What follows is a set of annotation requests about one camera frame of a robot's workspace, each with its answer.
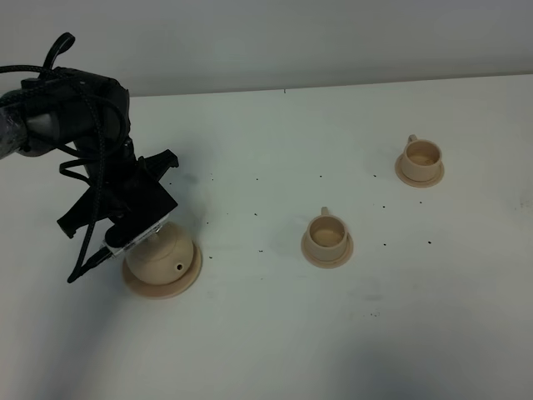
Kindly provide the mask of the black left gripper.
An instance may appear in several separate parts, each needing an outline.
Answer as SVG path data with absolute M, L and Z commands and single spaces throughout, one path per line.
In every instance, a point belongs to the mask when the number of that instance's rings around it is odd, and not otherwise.
M 105 161 L 97 220 L 112 222 L 105 234 L 106 245 L 127 247 L 177 207 L 160 184 L 168 169 L 177 166 L 177 156 L 168 149 L 150 157 L 117 152 Z

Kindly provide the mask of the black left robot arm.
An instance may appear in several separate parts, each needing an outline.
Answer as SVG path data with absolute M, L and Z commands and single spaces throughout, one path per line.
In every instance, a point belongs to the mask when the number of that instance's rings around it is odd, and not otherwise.
M 178 167 L 178 158 L 170 150 L 136 156 L 129 93 L 117 80 L 64 67 L 15 65 L 1 72 L 37 74 L 1 97 L 1 154 L 39 157 L 60 150 L 73 157 L 59 172 L 88 188 L 57 223 L 69 238 L 87 228 L 87 250 L 96 223 L 110 220 L 94 259 L 131 247 L 177 207 L 160 180 Z

